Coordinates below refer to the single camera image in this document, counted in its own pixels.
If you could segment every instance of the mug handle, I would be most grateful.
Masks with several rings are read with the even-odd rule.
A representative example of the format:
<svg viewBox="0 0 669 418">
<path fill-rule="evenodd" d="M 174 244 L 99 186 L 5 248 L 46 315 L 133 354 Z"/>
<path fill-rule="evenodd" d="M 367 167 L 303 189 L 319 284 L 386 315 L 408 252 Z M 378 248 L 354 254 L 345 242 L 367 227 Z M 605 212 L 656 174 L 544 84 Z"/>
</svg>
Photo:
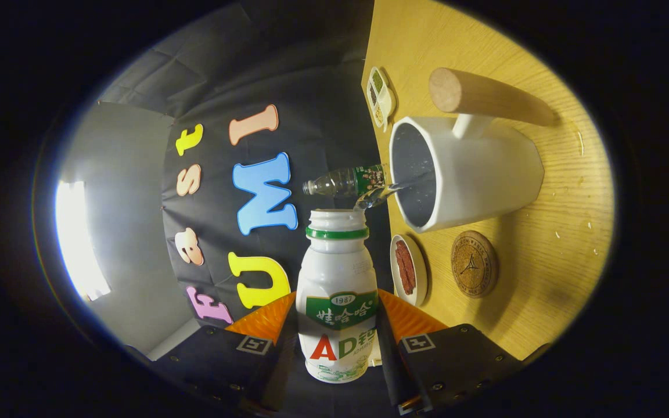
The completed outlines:
<svg viewBox="0 0 669 418">
<path fill-rule="evenodd" d="M 454 126 L 457 138 L 481 134 L 494 117 L 544 127 L 555 118 L 549 105 L 534 95 L 465 71 L 435 69 L 430 75 L 430 97 L 438 109 L 460 114 Z"/>
</svg>

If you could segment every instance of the window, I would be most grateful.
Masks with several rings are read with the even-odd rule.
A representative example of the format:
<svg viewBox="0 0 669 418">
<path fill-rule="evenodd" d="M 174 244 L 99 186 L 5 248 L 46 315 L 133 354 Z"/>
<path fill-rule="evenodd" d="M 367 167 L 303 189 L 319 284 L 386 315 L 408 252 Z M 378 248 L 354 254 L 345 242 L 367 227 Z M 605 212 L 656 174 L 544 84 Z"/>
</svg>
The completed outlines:
<svg viewBox="0 0 669 418">
<path fill-rule="evenodd" d="M 84 182 L 59 183 L 56 230 L 66 269 L 77 292 L 90 301 L 110 293 L 87 230 Z"/>
</svg>

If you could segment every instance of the ad calcium milk bottle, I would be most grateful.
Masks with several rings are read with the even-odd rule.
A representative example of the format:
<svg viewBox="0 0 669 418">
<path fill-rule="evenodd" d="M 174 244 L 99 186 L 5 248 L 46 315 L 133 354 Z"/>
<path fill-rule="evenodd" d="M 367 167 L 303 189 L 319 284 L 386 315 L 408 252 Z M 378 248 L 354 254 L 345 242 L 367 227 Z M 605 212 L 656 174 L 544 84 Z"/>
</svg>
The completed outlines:
<svg viewBox="0 0 669 418">
<path fill-rule="evenodd" d="M 296 294 L 299 340 L 306 370 L 326 383 L 366 373 L 379 306 L 363 211 L 316 209 L 306 236 Z"/>
</svg>

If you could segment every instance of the cork coaster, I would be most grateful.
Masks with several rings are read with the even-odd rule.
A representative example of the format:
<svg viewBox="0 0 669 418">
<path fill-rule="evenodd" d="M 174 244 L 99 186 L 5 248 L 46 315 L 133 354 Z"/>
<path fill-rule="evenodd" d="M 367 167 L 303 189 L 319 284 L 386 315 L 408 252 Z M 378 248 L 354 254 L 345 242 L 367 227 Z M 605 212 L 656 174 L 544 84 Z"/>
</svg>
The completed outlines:
<svg viewBox="0 0 669 418">
<path fill-rule="evenodd" d="M 481 233 L 467 230 L 454 241 L 451 250 L 454 279 L 468 297 L 486 296 L 497 282 L 497 255 Z"/>
</svg>

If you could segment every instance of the water stream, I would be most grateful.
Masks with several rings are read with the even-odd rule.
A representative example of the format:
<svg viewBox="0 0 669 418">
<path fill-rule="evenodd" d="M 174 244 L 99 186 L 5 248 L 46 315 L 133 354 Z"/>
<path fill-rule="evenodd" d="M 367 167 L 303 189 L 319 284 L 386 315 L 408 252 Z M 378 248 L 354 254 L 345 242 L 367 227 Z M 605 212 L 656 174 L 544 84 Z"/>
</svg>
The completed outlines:
<svg viewBox="0 0 669 418">
<path fill-rule="evenodd" d="M 353 207 L 353 211 L 365 211 L 365 209 L 379 206 L 379 204 L 387 201 L 389 196 L 397 193 L 399 190 L 411 188 L 412 186 L 419 185 L 422 182 L 427 182 L 433 178 L 435 178 L 435 172 L 429 171 L 404 182 L 391 183 L 390 185 L 383 185 L 378 188 L 374 188 L 373 190 L 370 190 L 368 193 L 358 198 L 358 201 L 355 202 L 355 207 Z"/>
</svg>

